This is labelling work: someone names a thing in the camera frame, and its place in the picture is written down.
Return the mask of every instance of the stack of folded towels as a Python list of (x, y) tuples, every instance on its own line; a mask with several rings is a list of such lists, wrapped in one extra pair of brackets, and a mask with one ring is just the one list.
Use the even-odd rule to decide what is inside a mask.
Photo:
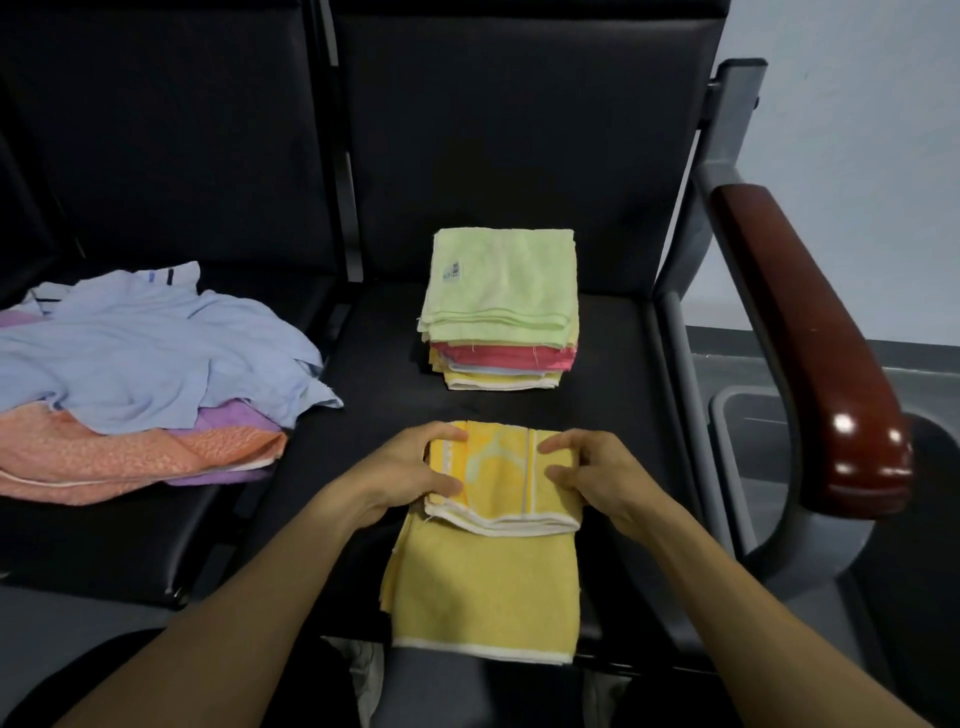
[(580, 334), (573, 231), (439, 231), (418, 331), (450, 389), (557, 387)]
[(410, 507), (380, 588), (393, 644), (563, 665), (580, 632), (574, 533), (583, 502), (543, 474), (576, 453), (538, 452), (553, 432), (456, 422), (465, 442), (430, 445), (430, 467), (461, 479), (456, 497)]

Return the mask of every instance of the towel label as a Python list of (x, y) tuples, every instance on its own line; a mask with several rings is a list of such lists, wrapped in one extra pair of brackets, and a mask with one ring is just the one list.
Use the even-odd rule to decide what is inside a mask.
[(446, 266), (444, 269), (444, 283), (450, 283), (455, 280), (460, 280), (460, 261), (453, 263), (452, 265)]

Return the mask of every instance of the wooden armrest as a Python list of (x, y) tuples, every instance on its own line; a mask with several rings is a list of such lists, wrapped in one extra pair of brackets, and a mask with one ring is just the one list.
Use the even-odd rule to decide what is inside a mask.
[(854, 519), (898, 513), (910, 432), (847, 309), (766, 187), (720, 185), (707, 207), (783, 395), (800, 504)]

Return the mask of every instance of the black chair backrest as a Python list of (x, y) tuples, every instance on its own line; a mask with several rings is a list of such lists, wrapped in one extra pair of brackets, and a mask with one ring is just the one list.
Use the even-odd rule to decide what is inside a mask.
[(18, 123), (89, 258), (335, 273), (300, 3), (203, 5), (0, 9)]
[(445, 227), (572, 228), (649, 294), (729, 0), (334, 0), (365, 274)]
[(60, 246), (23, 177), (7, 138), (0, 133), (0, 260), (4, 266), (44, 255)]

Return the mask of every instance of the orange cloth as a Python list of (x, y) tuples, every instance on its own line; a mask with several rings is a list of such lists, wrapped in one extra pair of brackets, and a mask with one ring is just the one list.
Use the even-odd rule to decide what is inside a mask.
[(250, 426), (101, 435), (32, 402), (0, 414), (0, 496), (87, 505), (168, 478), (276, 460), (282, 432)]

